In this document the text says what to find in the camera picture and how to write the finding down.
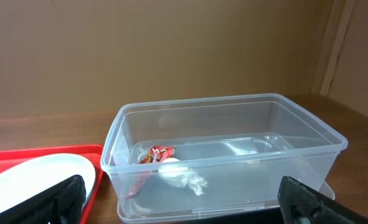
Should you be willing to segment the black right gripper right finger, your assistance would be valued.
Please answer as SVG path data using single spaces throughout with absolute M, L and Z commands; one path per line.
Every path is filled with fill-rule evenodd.
M 285 224 L 368 224 L 368 218 L 290 176 L 284 176 L 278 202 Z

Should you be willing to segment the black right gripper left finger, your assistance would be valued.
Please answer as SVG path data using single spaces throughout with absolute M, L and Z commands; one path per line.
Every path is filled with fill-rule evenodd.
M 0 224 L 79 224 L 86 201 L 85 181 L 73 175 L 0 213 Z

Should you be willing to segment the red snack wrapper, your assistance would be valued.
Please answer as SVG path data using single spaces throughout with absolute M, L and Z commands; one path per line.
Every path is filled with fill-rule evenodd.
M 139 162 L 139 164 L 156 164 L 171 158 L 175 153 L 176 148 L 170 146 L 151 146 L 146 156 Z M 136 178 L 134 185 L 128 192 L 127 199 L 135 198 L 146 181 L 152 176 L 153 171 L 141 171 L 139 177 Z

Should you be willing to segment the white tissue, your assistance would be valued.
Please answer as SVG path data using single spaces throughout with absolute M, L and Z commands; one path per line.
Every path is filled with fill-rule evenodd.
M 158 169 L 160 178 L 173 187 L 188 187 L 193 190 L 197 196 L 203 195 L 203 188 L 207 187 L 207 181 L 188 167 L 177 167 L 176 165 L 172 165 L 173 162 L 179 162 L 179 159 L 168 158 L 162 161 L 163 166 Z

